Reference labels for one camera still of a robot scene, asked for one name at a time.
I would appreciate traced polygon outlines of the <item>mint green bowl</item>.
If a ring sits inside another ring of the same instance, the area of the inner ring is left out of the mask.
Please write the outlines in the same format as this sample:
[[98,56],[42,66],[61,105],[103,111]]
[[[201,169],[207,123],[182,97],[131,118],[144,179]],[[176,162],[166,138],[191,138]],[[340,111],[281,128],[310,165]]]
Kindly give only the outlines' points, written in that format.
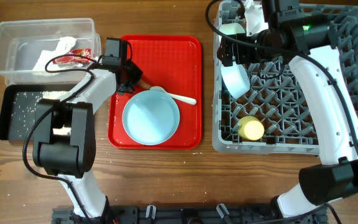
[[225,35],[245,34],[246,30],[239,23],[223,24],[219,31]]

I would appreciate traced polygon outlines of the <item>light blue bowl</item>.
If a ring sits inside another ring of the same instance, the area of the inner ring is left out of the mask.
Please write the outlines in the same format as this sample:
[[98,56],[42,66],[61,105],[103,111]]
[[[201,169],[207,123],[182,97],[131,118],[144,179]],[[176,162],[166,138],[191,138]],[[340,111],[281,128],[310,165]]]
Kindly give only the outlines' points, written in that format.
[[243,65],[221,65],[220,70],[224,84],[233,98],[238,99],[250,90],[249,76]]

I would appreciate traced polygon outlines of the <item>red snack wrapper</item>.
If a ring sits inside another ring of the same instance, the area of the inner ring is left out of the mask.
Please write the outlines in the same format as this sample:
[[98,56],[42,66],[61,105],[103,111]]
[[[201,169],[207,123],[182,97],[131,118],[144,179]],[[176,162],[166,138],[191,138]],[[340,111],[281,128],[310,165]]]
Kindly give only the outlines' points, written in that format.
[[91,49],[75,49],[70,50],[65,56],[57,58],[53,64],[68,65],[69,63],[88,63],[91,60]]

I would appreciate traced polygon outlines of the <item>white napkin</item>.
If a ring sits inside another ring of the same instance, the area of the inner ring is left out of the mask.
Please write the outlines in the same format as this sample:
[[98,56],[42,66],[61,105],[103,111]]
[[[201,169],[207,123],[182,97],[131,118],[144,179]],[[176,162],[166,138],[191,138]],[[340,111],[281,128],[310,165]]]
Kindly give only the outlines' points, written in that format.
[[61,37],[58,41],[56,49],[53,51],[43,50],[39,56],[37,63],[32,69],[34,75],[44,75],[46,63],[57,56],[67,54],[76,45],[76,39],[74,37]]

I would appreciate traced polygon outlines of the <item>yellow plastic cup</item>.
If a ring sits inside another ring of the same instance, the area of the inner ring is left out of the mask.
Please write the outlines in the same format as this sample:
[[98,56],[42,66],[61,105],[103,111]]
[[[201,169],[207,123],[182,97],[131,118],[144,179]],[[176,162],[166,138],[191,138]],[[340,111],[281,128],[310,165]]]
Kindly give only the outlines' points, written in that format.
[[240,128],[237,133],[246,140],[256,141],[264,135],[263,124],[254,116],[245,116],[239,120],[238,124]]

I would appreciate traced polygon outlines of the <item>white rice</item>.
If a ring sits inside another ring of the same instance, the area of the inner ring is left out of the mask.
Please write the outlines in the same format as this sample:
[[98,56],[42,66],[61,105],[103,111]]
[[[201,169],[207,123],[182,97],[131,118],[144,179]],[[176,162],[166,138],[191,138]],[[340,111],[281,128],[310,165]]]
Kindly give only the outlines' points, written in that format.
[[34,125],[37,103],[42,99],[56,100],[67,91],[30,91],[18,92],[14,97],[9,140],[23,141]]

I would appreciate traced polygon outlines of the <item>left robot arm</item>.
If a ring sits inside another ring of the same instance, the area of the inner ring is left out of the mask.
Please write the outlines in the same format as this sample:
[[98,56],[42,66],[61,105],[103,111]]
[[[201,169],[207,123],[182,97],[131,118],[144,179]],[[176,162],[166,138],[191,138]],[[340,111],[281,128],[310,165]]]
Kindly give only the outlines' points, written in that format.
[[62,184],[73,203],[68,216],[73,223],[117,222],[91,169],[96,156],[94,114],[110,96],[135,92],[142,70],[132,58],[130,42],[108,38],[105,53],[82,69],[82,81],[56,100],[37,103],[22,159],[37,177]]

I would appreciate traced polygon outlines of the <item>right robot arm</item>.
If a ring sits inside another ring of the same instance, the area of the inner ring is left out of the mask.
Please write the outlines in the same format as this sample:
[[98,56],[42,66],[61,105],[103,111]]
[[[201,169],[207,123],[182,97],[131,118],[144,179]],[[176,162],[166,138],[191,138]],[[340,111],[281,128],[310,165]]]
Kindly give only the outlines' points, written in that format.
[[358,7],[222,1],[214,32],[213,146],[316,154],[266,218],[358,194]]

